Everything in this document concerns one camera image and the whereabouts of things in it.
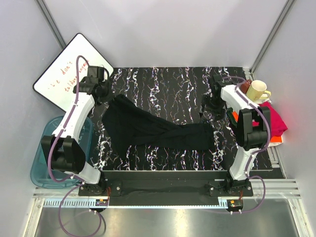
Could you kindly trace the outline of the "black t-shirt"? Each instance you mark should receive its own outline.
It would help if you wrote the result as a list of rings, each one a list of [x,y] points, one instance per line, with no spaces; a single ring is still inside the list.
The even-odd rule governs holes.
[[[174,124],[136,107],[122,94],[109,102],[102,123],[113,150],[122,158],[129,146],[215,150],[214,130],[210,124]]]

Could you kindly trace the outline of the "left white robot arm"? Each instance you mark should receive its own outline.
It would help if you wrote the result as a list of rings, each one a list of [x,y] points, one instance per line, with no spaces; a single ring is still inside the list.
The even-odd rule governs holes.
[[[91,110],[112,96],[109,72],[101,66],[88,66],[87,75],[74,87],[74,99],[62,121],[50,136],[41,139],[41,147],[50,178],[61,183],[66,179],[78,179],[89,184],[89,189],[97,196],[107,188],[101,180],[101,172],[86,161],[86,155],[79,145],[79,135]],[[65,173],[57,179],[54,170]]]

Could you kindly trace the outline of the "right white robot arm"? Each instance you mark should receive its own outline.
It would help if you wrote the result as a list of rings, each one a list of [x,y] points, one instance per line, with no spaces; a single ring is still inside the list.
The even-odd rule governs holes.
[[[271,112],[251,101],[241,90],[243,82],[231,81],[230,77],[213,75],[208,79],[211,95],[204,95],[201,112],[213,114],[215,120],[227,116],[238,150],[229,169],[229,180],[224,183],[228,195],[235,196],[241,189],[240,181],[247,180],[250,166],[258,153],[267,149],[271,140]]]

